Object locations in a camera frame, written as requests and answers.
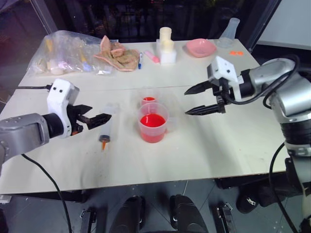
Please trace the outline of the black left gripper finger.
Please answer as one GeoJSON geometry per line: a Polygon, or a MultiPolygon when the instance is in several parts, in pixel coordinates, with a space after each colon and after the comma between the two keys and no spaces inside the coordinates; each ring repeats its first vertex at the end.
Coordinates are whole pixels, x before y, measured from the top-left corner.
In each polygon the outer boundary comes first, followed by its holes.
{"type": "Polygon", "coordinates": [[[76,105],[73,107],[73,112],[76,116],[83,116],[85,113],[87,113],[91,109],[92,109],[91,106],[80,104],[80,105],[76,105]]]}
{"type": "Polygon", "coordinates": [[[94,129],[94,128],[97,128],[99,126],[106,124],[110,120],[111,117],[112,116],[110,114],[105,114],[105,113],[96,115],[95,117],[92,117],[92,118],[79,115],[78,120],[82,123],[85,123],[88,129],[91,130],[91,129],[94,129]]]}

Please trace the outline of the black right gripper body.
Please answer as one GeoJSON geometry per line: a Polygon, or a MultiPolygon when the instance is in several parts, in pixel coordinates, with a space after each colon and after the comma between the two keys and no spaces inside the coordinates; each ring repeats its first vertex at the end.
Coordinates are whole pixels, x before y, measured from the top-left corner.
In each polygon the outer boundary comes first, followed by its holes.
{"type": "Polygon", "coordinates": [[[225,113],[225,106],[230,104],[227,97],[230,97],[230,87],[228,80],[225,78],[220,78],[218,85],[212,85],[213,95],[216,97],[218,113],[225,113]]]}

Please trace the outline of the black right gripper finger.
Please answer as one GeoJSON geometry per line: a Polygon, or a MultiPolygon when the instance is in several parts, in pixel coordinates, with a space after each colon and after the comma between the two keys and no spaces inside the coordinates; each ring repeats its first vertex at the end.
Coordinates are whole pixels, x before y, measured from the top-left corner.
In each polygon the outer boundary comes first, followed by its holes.
{"type": "Polygon", "coordinates": [[[221,109],[219,108],[219,105],[217,104],[210,105],[210,106],[201,105],[198,107],[194,107],[185,112],[186,115],[191,115],[191,116],[204,116],[204,115],[209,115],[213,113],[222,113],[221,109]]]}
{"type": "Polygon", "coordinates": [[[187,91],[185,91],[184,95],[193,95],[205,92],[207,89],[212,88],[213,84],[209,81],[204,81],[202,83],[198,83],[192,87],[190,87],[187,91]]]}

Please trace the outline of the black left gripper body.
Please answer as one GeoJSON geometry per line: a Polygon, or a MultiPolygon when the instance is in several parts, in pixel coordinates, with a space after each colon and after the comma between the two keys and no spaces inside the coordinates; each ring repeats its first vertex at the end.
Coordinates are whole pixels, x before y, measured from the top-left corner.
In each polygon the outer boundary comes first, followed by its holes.
{"type": "Polygon", "coordinates": [[[71,125],[71,136],[74,136],[83,131],[83,126],[77,123],[78,116],[82,113],[82,105],[68,105],[67,115],[71,125]]]}

